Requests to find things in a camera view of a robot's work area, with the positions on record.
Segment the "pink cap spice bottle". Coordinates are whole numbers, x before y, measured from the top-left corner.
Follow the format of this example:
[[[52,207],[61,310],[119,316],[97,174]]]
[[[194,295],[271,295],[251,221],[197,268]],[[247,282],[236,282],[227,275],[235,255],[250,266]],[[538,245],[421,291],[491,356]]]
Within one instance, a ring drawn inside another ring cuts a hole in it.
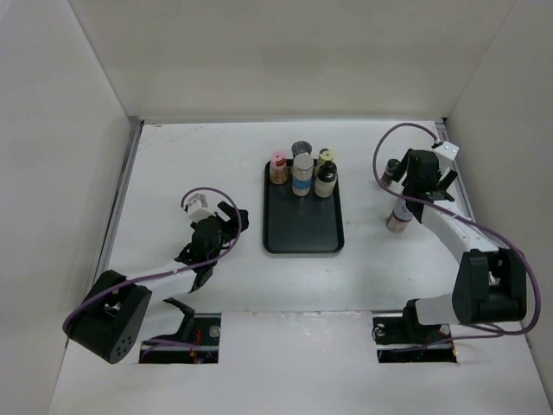
[[[275,185],[283,185],[288,180],[287,160],[282,151],[274,152],[271,155],[269,178]]]

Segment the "black cap spice bottle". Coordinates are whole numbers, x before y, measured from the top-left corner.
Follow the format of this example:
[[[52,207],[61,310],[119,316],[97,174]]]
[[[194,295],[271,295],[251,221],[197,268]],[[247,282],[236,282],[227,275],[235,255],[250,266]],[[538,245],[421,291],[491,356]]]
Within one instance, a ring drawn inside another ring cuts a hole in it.
[[[315,171],[315,194],[320,198],[330,197],[334,191],[337,178],[337,167],[334,162],[319,163]]]

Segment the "yellow cap spice bottle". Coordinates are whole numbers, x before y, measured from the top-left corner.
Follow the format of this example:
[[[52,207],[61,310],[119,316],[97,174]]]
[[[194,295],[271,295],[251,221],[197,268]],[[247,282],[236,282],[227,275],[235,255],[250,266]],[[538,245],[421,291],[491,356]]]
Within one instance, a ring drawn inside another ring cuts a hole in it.
[[[333,163],[335,159],[334,151],[328,148],[321,149],[318,155],[318,164],[324,164],[326,162]]]

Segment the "silver lid blue label jar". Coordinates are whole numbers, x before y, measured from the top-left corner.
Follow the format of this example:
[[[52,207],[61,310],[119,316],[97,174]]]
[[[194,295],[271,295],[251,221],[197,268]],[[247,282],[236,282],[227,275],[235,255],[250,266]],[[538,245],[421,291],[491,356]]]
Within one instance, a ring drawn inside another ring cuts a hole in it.
[[[295,156],[292,165],[292,191],[295,195],[303,197],[310,191],[314,169],[314,159],[309,153],[301,153]]]

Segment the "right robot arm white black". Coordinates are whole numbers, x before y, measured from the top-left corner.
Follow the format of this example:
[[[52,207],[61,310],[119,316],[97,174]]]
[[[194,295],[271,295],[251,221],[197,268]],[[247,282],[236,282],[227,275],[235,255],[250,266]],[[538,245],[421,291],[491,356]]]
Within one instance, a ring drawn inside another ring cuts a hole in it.
[[[514,322],[527,311],[526,270],[511,248],[499,246],[458,208],[448,187],[457,177],[442,174],[438,155],[408,150],[395,181],[403,179],[402,196],[408,211],[449,250],[459,270],[451,293],[408,302],[414,312],[400,324],[403,336],[420,342],[432,325]]]

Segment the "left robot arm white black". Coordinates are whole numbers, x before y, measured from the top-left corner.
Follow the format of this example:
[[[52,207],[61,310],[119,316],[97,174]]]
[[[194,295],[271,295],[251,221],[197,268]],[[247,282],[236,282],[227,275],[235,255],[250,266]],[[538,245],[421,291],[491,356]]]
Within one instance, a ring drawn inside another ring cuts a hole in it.
[[[186,205],[191,240],[161,270],[134,278],[104,271],[63,323],[66,336],[110,364],[120,362],[136,343],[148,349],[200,349],[203,331],[194,309],[177,297],[202,288],[249,226],[247,210],[226,201],[217,208],[211,213]]]

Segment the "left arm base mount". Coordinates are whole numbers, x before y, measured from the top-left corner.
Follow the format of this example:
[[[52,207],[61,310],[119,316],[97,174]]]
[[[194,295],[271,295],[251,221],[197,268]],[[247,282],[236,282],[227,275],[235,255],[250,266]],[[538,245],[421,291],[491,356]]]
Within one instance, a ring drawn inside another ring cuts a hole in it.
[[[152,319],[161,334],[147,334],[142,342],[140,364],[217,364],[222,315],[196,313],[173,297],[163,300],[162,314]]]

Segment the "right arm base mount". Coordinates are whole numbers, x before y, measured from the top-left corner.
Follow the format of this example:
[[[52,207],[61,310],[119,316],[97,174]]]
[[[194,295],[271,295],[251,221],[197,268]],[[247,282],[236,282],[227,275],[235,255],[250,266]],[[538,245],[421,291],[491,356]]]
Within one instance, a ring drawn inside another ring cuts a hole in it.
[[[372,315],[379,363],[456,363],[448,324],[422,325],[413,305]]]

